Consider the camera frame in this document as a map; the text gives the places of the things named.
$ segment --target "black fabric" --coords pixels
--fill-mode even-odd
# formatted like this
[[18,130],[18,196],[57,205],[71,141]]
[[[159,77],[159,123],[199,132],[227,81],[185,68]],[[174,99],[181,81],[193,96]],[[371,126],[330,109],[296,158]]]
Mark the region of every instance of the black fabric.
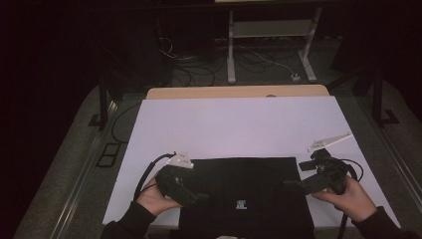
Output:
[[218,158],[192,160],[186,187],[207,193],[204,204],[182,208],[172,238],[315,238],[302,190],[283,181],[300,180],[296,159]]

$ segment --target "black sleeve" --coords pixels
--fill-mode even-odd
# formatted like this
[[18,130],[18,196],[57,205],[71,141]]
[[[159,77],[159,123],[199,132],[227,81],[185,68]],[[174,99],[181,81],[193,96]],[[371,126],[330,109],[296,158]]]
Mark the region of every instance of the black sleeve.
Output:
[[119,221],[112,221],[105,226],[102,239],[143,238],[149,224],[153,222],[155,218],[156,217],[143,206],[136,202],[130,202],[129,208]]
[[378,207],[378,210],[366,220],[352,223],[366,239],[421,239],[414,232],[400,230],[383,207]]

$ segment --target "gray carpet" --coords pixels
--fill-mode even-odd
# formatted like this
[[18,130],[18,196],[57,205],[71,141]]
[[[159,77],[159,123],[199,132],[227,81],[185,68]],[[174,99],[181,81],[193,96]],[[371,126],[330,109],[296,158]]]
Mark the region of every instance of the gray carpet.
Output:
[[[290,66],[292,70],[300,73],[303,79],[299,83],[293,83],[287,69],[271,64],[258,65],[256,63],[260,61],[259,58],[238,49],[235,55],[237,85],[308,83],[296,55],[297,49],[303,42],[289,39],[276,42],[277,48],[269,48],[266,42],[242,44],[249,44],[254,47],[254,51],[260,51],[263,56],[273,57],[278,63]],[[336,39],[326,39],[314,42],[312,46],[310,61],[319,84],[326,85],[341,76],[341,73],[329,69],[339,43],[340,41]],[[260,50],[260,45],[267,47]],[[175,70],[172,78],[173,87],[185,86],[189,81],[191,86],[208,86],[212,82],[214,86],[227,85],[227,70],[223,55],[213,61],[194,59],[178,66],[182,70]],[[422,173],[420,173],[422,151],[418,150],[422,145],[422,123],[408,110],[400,94],[385,84],[384,108],[393,110],[400,124],[390,124],[385,129],[380,129],[370,117],[371,94],[365,98],[357,98],[351,93],[352,85],[353,81],[347,82],[332,91],[332,94],[336,96],[369,166],[403,229],[413,230],[422,235],[422,214],[396,169],[394,158],[397,155],[391,152],[391,148],[386,146],[385,139],[382,139],[384,134],[388,134],[399,156],[413,172],[415,179],[422,183]],[[101,159],[107,143],[129,139],[138,105],[144,96],[127,95],[123,101],[111,106],[110,119],[104,131],[99,131],[97,126],[88,126],[92,116],[99,113],[98,98],[98,89],[93,89],[81,105],[68,136],[18,229],[16,238],[50,238],[52,235],[53,238],[100,237],[107,201],[126,144],[121,144],[114,166],[97,167],[96,163]],[[65,213],[63,216],[69,217],[68,220],[61,220],[63,212]],[[62,224],[55,230],[58,221]],[[336,229],[317,230],[316,237],[335,238],[336,233]],[[165,235],[151,236],[151,238],[165,237]],[[347,229],[344,238],[361,237],[356,230]]]

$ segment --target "small white object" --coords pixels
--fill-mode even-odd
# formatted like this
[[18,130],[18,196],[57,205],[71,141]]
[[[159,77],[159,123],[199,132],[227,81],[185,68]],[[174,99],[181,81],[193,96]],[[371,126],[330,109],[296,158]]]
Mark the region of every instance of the small white object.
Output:
[[299,76],[299,74],[298,74],[298,73],[294,73],[294,74],[291,74],[291,79],[292,79],[292,81],[294,81],[294,82],[298,82],[298,81],[300,81],[300,80],[301,80],[301,76]]
[[190,161],[187,152],[180,152],[167,160],[168,165],[179,166],[185,168],[193,168],[193,163]]
[[338,143],[340,141],[343,141],[343,140],[345,140],[345,139],[347,139],[351,136],[353,136],[353,134],[351,132],[348,132],[347,134],[344,134],[344,135],[339,135],[339,136],[329,137],[329,138],[325,138],[325,139],[315,140],[314,143],[311,145],[311,147],[308,147],[308,152],[319,150],[319,149],[331,146],[331,145]]

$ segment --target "floor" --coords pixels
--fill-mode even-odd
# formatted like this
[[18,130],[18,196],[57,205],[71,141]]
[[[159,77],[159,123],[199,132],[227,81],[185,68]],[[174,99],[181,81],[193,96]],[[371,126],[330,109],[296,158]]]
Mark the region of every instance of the floor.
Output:
[[[324,39],[313,43],[309,58],[318,84],[327,85],[342,76],[329,68],[340,42],[341,39]],[[297,55],[303,43],[303,39],[292,38],[236,42],[236,85],[308,84]],[[227,86],[224,44],[224,40],[217,40],[216,45],[221,47],[205,58],[163,49],[173,63],[168,87]],[[293,82],[291,71],[302,79]],[[400,93],[385,83],[383,109],[392,110],[400,123],[379,127],[371,117],[371,91],[365,97],[354,96],[354,82],[352,79],[330,93],[336,96],[402,228],[422,235],[422,151],[418,150],[422,146],[422,123],[406,107]],[[99,131],[96,125],[88,126],[100,111],[98,88],[87,95],[15,238],[100,237],[107,201],[124,156],[126,144],[122,142],[130,136],[144,97],[128,94],[122,101],[112,103],[108,124]],[[119,145],[115,163],[97,167],[107,143]],[[316,238],[334,238],[336,231],[317,230]],[[347,228],[344,238],[360,236],[355,229]]]

